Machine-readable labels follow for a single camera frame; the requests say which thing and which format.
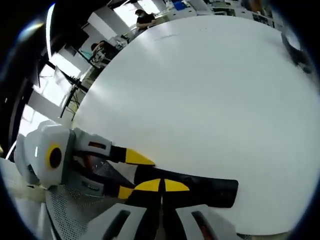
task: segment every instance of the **person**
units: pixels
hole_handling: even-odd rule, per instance
[[[107,59],[112,60],[118,53],[119,50],[112,46],[105,40],[102,40],[99,43],[94,43],[91,45],[92,57],[94,58],[96,54],[101,53]]]
[[[144,10],[138,9],[135,11],[135,15],[138,16],[136,20],[136,27],[140,31],[145,31],[148,28],[156,25],[156,19],[152,14],[147,14]]]

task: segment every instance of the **black circle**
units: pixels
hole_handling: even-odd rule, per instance
[[[59,167],[61,160],[62,160],[61,150],[60,150],[60,148],[56,147],[50,153],[50,158],[49,158],[50,166],[53,169],[56,169],[57,167]]]

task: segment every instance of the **yellow marking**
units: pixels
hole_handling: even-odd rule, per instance
[[[50,155],[51,155],[51,152],[53,151],[53,149],[60,149],[60,146],[57,144],[57,143],[52,143],[48,150],[46,151],[46,155],[45,155],[45,161],[46,161],[46,166],[49,168],[49,169],[55,169],[53,167],[51,167],[51,164],[50,164]]]
[[[189,188],[181,182],[172,181],[169,179],[164,180],[165,183],[165,191],[166,192],[181,192],[181,191],[189,191]]]
[[[128,199],[134,190],[124,186],[120,186],[118,199]]]
[[[126,149],[125,162],[127,164],[155,165],[153,161],[129,148]]]
[[[160,184],[160,178],[151,181],[145,181],[140,183],[134,188],[134,190],[148,191],[148,192],[158,192]]]

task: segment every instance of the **white tabletop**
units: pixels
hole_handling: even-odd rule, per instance
[[[155,26],[103,70],[75,125],[159,168],[236,179],[238,233],[291,230],[320,170],[320,100],[281,33],[231,16]]]

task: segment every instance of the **desk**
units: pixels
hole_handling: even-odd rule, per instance
[[[95,80],[74,124],[159,168],[238,180],[233,207],[214,210],[241,234],[291,230],[319,178],[317,89],[278,30],[245,18],[147,30]]]

